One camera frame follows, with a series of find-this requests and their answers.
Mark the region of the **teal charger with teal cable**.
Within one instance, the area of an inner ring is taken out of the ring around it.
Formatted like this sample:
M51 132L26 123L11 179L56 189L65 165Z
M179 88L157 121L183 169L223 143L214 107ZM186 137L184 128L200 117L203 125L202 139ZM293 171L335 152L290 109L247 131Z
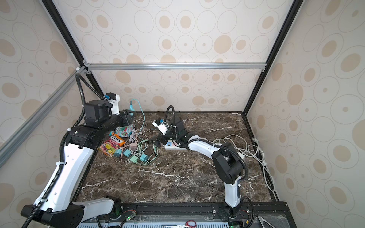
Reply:
M130 109L131 111L135 111L134 106L133 106L133 99L130 101L129 109Z

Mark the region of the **white multicolour power strip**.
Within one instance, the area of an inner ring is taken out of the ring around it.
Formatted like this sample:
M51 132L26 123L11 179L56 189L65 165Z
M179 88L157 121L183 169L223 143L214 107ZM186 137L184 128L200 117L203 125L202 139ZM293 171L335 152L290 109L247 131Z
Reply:
M165 150L187 150L184 147L178 147L177 145L175 145L175 142L172 140L169 140L165 145L164 145L164 149Z

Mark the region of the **light green charger plug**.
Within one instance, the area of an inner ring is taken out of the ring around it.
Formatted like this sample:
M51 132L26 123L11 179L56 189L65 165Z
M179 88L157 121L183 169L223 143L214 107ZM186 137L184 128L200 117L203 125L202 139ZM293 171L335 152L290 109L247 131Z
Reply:
M134 164L138 163L139 158L136 155L131 156L130 161Z

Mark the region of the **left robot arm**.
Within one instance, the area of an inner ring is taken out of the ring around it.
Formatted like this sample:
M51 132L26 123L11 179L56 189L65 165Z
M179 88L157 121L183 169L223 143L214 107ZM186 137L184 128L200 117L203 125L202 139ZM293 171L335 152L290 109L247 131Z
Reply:
M82 112L60 142L60 160L42 194L32 205L23 207L24 228L32 221L54 228L76 228L86 220L120 210L120 201L113 197L86 202L73 202L73 197L106 134L119 127L130 126L136 113L129 109L120 111L118 96L113 93L86 102L82 86L91 86L79 73L75 74L75 78Z

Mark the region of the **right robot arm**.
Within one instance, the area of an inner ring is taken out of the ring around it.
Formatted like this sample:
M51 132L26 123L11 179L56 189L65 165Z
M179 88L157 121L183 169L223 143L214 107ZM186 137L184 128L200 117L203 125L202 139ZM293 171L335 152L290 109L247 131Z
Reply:
M158 118L153 121L153 126L160 132L154 142L157 147L172 141L179 148L195 151L212 159L218 177L224 182L226 213L230 217L237 215L242 206L240 183L248 178L249 173L234 146L229 142L210 142L189 133L177 117L166 121Z

